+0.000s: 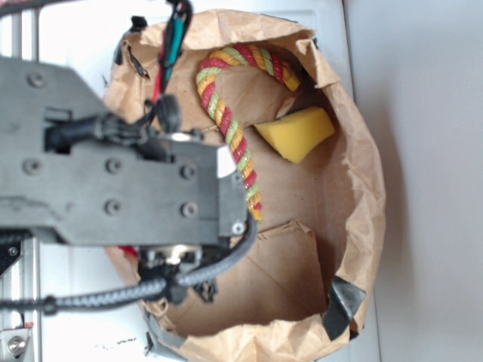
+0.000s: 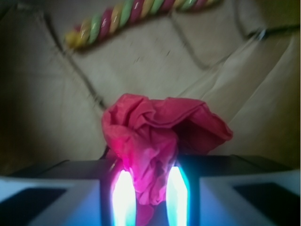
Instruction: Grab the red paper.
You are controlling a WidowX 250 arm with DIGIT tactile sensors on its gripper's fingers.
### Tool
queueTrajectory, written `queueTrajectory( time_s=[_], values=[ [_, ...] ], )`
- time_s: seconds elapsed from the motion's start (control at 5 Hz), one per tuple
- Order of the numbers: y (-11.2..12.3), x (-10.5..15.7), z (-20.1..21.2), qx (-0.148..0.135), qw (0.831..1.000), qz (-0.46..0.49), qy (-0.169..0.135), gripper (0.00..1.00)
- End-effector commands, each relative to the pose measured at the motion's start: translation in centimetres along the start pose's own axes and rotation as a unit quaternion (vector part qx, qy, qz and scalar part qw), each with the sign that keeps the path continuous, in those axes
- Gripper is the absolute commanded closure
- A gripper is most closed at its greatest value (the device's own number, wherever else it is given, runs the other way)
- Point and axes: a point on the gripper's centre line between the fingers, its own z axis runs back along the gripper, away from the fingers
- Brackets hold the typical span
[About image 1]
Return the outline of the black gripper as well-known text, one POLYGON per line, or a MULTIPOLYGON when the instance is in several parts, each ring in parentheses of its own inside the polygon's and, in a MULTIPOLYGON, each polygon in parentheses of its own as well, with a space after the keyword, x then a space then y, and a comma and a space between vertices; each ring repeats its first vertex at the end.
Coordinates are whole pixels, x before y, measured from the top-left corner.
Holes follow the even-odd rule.
POLYGON ((222 245, 247 228, 228 146, 112 114, 71 69, 1 60, 1 230, 73 246, 222 245))

